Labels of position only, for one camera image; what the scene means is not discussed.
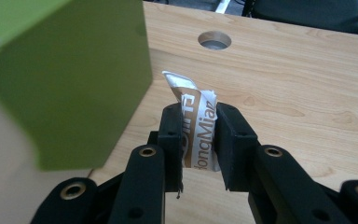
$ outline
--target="snack wrapper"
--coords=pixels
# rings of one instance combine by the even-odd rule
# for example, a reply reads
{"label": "snack wrapper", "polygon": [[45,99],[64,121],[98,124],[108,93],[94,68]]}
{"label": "snack wrapper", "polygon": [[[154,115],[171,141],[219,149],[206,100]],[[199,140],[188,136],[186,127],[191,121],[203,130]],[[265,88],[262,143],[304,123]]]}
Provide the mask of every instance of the snack wrapper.
{"label": "snack wrapper", "polygon": [[216,95],[214,91],[199,91],[188,77],[164,71],[173,94],[182,105],[182,164],[200,170],[220,171],[213,150]]}

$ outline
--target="wooden tabletop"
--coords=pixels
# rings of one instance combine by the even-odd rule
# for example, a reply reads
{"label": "wooden tabletop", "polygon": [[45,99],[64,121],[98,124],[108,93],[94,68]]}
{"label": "wooden tabletop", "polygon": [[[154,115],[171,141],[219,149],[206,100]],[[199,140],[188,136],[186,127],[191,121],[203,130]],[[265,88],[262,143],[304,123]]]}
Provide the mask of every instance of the wooden tabletop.
{"label": "wooden tabletop", "polygon": [[[175,98],[161,74],[192,78],[236,106],[261,144],[288,150],[315,181],[339,190],[358,179],[358,35],[145,3],[154,81],[106,165],[103,183],[159,126]],[[220,31],[227,49],[200,45]],[[221,173],[184,169],[184,194],[166,194],[167,223],[253,223],[247,194],[225,191]]]}

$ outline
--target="green box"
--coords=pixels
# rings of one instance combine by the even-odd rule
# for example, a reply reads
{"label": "green box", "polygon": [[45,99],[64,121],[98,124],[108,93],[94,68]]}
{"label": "green box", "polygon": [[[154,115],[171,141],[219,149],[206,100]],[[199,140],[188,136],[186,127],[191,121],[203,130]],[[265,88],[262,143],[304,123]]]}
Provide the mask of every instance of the green box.
{"label": "green box", "polygon": [[152,80],[143,3],[52,1],[37,11],[0,29],[0,104],[43,170],[100,167]]}

